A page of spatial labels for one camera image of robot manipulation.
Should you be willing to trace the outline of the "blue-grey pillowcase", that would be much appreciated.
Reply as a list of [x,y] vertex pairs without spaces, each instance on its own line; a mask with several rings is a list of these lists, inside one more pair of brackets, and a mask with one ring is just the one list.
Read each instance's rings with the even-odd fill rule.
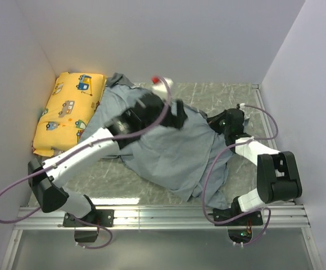
[[[80,139],[90,137],[146,93],[148,89],[134,85],[124,74],[107,78],[100,105]],[[159,125],[122,149],[121,160],[140,177],[184,201],[204,193],[207,206],[226,209],[228,202],[220,188],[227,180],[233,153],[220,155],[226,147],[224,136],[209,127],[203,111],[189,105],[184,108],[188,120],[181,130]]]

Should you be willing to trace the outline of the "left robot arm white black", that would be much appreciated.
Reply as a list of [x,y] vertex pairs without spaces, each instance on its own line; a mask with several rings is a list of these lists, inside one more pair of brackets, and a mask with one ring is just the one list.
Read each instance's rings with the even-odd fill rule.
[[85,167],[101,158],[118,155],[129,144],[157,123],[182,129],[187,120],[182,100],[175,102],[176,113],[155,94],[144,94],[134,106],[114,116],[90,137],[60,155],[28,163],[29,186],[44,213],[63,210],[76,217],[83,226],[96,221],[96,211],[88,196],[64,188]]

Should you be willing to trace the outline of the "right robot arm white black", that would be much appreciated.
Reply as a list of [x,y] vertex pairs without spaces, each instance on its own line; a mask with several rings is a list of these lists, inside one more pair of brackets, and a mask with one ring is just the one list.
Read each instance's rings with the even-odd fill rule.
[[302,195],[302,184],[296,158],[290,151],[278,151],[267,147],[245,132],[243,104],[227,109],[208,118],[209,126],[223,134],[226,149],[253,163],[257,169],[256,188],[236,197],[229,209],[213,214],[213,224],[222,226],[234,222],[242,225],[250,219],[251,213],[263,209],[276,201],[289,201]]

